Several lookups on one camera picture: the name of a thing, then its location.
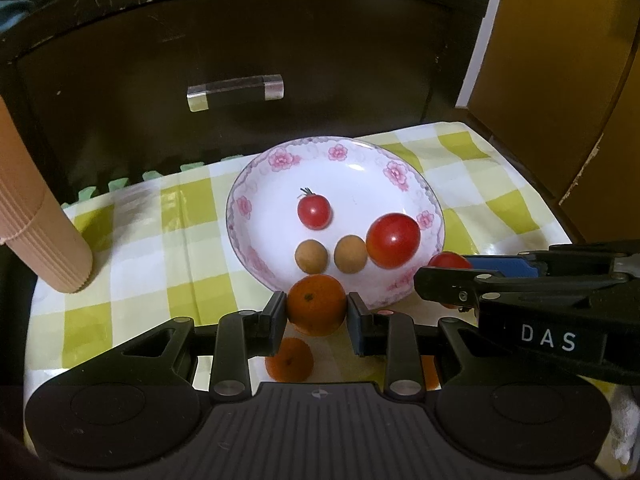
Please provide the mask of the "small orange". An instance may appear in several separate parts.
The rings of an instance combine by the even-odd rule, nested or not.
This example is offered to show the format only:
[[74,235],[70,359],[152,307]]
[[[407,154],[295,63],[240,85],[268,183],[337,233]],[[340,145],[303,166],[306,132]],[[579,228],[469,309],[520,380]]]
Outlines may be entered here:
[[278,353],[265,358],[265,367],[276,382],[304,382],[314,370],[314,356],[305,341],[285,337]]
[[424,382],[427,391],[434,391],[440,387],[434,356],[421,356]]
[[306,276],[286,295],[286,314],[299,332],[311,337],[328,336],[344,321],[346,292],[332,276]]

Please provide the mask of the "large red tomato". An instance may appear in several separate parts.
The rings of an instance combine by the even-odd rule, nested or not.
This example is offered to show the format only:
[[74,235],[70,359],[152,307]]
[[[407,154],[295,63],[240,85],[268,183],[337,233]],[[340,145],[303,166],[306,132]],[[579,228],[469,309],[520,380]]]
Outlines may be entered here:
[[374,264],[396,269],[407,263],[420,246],[421,230],[416,220],[400,212],[383,214],[367,232],[367,252]]

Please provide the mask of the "tan longan fruit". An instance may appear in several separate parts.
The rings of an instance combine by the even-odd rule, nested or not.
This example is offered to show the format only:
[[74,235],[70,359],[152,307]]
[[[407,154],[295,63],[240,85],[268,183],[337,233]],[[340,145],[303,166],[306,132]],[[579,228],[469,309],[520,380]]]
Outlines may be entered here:
[[328,266],[328,252],[318,240],[304,240],[295,251],[295,262],[307,274],[321,274]]

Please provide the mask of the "cherry tomato with stem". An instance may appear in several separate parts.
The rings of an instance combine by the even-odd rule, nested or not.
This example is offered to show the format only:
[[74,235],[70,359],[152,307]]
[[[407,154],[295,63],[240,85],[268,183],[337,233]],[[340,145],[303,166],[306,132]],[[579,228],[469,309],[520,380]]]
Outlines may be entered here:
[[310,188],[301,188],[303,193],[297,204],[297,215],[300,222],[311,230],[323,230],[332,220],[332,208],[329,201],[323,196],[311,191]]

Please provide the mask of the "white floral porcelain plate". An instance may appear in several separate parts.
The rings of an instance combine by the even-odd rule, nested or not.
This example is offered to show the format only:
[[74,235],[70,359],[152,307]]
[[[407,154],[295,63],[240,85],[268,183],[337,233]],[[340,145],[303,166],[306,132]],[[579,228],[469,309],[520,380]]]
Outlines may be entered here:
[[[323,195],[331,223],[311,230],[300,222],[301,188]],[[413,274],[442,251],[444,215],[416,168],[385,148],[337,136],[288,141],[254,157],[228,195],[226,225],[231,247],[244,268],[271,290],[287,292],[304,277],[294,259],[304,240],[318,240],[328,252],[345,235],[365,237],[383,214],[400,212],[419,225],[420,246],[396,269],[368,262],[345,274],[330,263],[329,274],[346,292],[358,292],[371,309],[384,308],[413,290]]]

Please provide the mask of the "brown wooden cabinet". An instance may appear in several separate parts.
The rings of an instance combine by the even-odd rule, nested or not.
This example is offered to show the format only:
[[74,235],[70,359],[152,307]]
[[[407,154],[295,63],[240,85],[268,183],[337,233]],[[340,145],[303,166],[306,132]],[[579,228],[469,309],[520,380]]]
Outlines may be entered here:
[[639,0],[500,0],[469,108],[574,236],[638,236]]

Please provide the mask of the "pink ribbed cylinder case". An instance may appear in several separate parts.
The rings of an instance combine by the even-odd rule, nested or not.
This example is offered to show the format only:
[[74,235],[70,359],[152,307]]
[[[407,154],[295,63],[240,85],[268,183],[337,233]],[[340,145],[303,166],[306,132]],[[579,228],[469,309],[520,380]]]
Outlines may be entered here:
[[66,217],[1,105],[1,243],[58,292],[81,290],[93,254]]

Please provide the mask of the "dark wooden nightstand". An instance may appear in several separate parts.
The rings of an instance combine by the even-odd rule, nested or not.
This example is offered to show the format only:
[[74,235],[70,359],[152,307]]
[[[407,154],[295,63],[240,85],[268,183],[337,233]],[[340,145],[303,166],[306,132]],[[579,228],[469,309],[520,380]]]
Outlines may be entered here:
[[[366,136],[456,104],[489,0],[55,0],[1,38],[1,94],[55,197],[145,171]],[[279,101],[186,89],[279,74]]]

